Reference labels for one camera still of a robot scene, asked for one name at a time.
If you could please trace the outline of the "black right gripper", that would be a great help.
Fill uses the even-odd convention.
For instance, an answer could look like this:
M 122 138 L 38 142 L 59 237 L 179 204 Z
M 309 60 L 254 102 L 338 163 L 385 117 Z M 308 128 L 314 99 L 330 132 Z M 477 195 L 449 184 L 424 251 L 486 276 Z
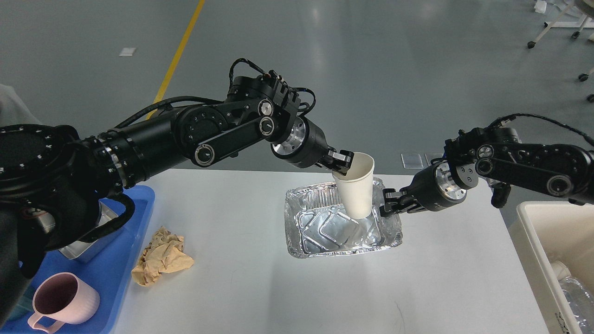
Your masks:
M 467 191 L 455 183 L 446 162 L 435 163 L 420 171 L 410 184 L 410 194 L 406 188 L 384 188 L 384 205 L 380 206 L 380 216 L 388 218 L 394 214 L 438 212 L 462 203 Z

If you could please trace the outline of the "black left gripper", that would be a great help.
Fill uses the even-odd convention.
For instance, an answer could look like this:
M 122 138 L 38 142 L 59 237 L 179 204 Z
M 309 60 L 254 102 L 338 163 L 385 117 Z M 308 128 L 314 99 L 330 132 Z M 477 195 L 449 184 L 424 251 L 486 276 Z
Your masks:
M 271 150 L 276 158 L 298 168 L 311 167 L 325 156 L 320 166 L 343 176 L 347 175 L 354 160 L 354 152 L 337 152 L 327 143 L 322 129 L 300 116 L 295 118 L 289 137 L 284 142 L 272 144 Z

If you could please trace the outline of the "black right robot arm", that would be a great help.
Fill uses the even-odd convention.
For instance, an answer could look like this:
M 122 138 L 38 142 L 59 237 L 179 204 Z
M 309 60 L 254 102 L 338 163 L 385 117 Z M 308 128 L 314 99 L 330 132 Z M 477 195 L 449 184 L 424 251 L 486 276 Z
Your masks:
M 491 205 L 506 205 L 512 186 L 575 205 L 593 203 L 593 152 L 570 144 L 522 143 L 504 124 L 518 114 L 497 118 L 484 128 L 458 132 L 444 142 L 444 154 L 417 173 L 409 186 L 383 190 L 382 217 L 438 212 L 462 203 L 469 189 L 485 179 Z

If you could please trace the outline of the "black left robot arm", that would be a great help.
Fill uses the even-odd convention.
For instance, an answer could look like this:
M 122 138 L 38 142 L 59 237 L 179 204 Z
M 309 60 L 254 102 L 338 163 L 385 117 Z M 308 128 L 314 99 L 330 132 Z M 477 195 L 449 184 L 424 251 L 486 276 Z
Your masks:
M 119 230 L 136 208 L 124 190 L 183 161 L 209 167 L 265 140 L 291 165 L 346 175 L 354 153 L 327 143 L 301 93 L 312 90 L 239 58 L 223 101 L 167 98 L 87 139 L 69 125 L 1 127 L 1 323 L 47 252 Z

